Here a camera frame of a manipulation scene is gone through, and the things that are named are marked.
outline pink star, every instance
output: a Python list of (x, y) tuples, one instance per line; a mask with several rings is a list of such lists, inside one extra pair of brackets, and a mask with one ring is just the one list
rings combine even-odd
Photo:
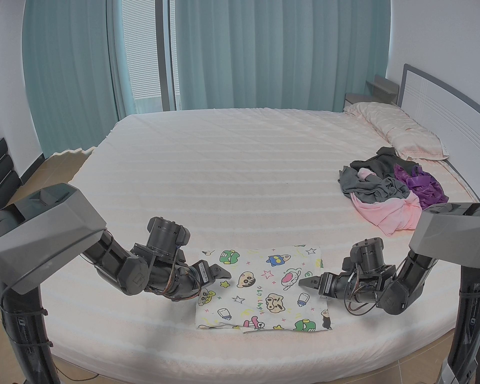
[(268, 280), (268, 278), (273, 277), (274, 274), (271, 271), (264, 271), (261, 276), (265, 277)]

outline folded cloth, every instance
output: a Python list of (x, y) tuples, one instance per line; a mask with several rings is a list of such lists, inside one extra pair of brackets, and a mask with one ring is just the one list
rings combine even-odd
[(375, 174), (384, 179), (386, 177), (395, 178), (394, 165), (400, 165), (409, 175), (412, 174), (412, 168), (418, 165), (414, 161), (407, 161), (399, 158), (395, 153), (393, 147), (382, 147), (377, 151), (377, 156), (371, 157), (368, 160), (355, 160), (350, 163), (350, 166), (358, 171), (360, 168), (369, 168)]
[(322, 273), (319, 247), (203, 251), (202, 258), (210, 264), (222, 262), (232, 279), (219, 279), (202, 291), (196, 306), (197, 328), (332, 329), (326, 299), (298, 285), (299, 279)]
[(392, 198), (374, 204), (362, 203), (354, 193), (350, 197), (357, 211), (387, 236), (397, 229), (415, 229), (422, 213), (419, 198), (412, 191), (406, 199)]
[(372, 204), (384, 202), (392, 197), (406, 199), (410, 195), (410, 190), (401, 181), (392, 177), (381, 179), (368, 169), (361, 170), (365, 180), (362, 180), (353, 168), (343, 167), (340, 171), (338, 182), (346, 197), (354, 193), (361, 202)]
[(414, 194), (419, 197), (422, 209), (430, 205), (448, 202), (448, 196), (440, 183), (430, 173), (422, 170), (421, 166), (414, 166), (412, 176), (398, 164), (395, 164), (395, 178), (405, 183)]

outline pink clothing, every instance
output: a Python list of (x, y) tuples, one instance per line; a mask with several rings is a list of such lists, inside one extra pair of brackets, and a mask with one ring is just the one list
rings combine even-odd
[(357, 174), (357, 176), (359, 177), (360, 180), (362, 181), (365, 181), (365, 178), (368, 176), (368, 175), (375, 175), (377, 176), (377, 174), (373, 171), (370, 171), (368, 168), (360, 168), (359, 169), (359, 172)]
[(354, 193), (350, 194), (357, 211), (387, 236), (396, 229), (415, 229), (422, 213), (419, 197), (410, 191), (406, 199), (392, 197), (382, 203), (362, 203)]

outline star print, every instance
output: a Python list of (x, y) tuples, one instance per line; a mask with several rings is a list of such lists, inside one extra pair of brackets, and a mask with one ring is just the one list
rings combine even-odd
[(264, 271), (261, 276), (265, 277), (268, 280), (268, 278), (273, 277), (274, 274), (271, 271)]
[(237, 297), (232, 297), (232, 299), (233, 299), (234, 302), (240, 303), (240, 304), (242, 304), (243, 301), (245, 300), (245, 299), (242, 299), (241, 297), (239, 297), (238, 295), (237, 295)]

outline floor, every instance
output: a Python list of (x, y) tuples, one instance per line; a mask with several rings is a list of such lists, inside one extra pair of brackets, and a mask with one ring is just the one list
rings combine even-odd
[[(67, 152), (62, 155), (51, 156), (41, 167), (33, 174), (28, 182), (20, 187), (11, 202), (26, 197), (42, 187), (57, 184), (60, 182), (69, 182), (75, 173), (80, 169), (89, 154), (84, 152)], [(339, 379), (329, 384), (416, 384), (424, 382), (426, 384), (435, 383), (437, 375), (442, 365), (442, 361), (450, 350), (452, 344), (453, 331), (448, 332), (438, 340), (419, 349), (400, 360), (393, 362), (386, 367), (373, 372), (364, 373), (345, 379)], [(79, 380), (88, 379), (95, 376), (94, 373), (85, 371), (66, 361), (54, 358), (57, 367), (69, 377)], [(19, 365), (16, 362), (10, 343), (3, 328), (0, 331), (0, 382), (5, 384), (22, 384), (24, 377)], [(60, 379), (65, 384), (73, 384), (74, 381), (67, 379), (60, 374)], [(117, 381), (97, 377), (88, 383), (92, 384), (120, 384)]]

